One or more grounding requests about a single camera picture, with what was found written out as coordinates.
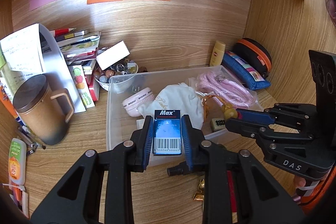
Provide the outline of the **person's right hand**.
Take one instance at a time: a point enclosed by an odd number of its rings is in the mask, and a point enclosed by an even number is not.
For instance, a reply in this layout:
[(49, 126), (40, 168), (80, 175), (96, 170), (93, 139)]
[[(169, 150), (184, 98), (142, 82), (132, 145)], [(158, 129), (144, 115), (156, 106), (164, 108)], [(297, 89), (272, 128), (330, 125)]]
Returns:
[(299, 176), (294, 176), (293, 184), (295, 188), (304, 187), (306, 185), (306, 180)]

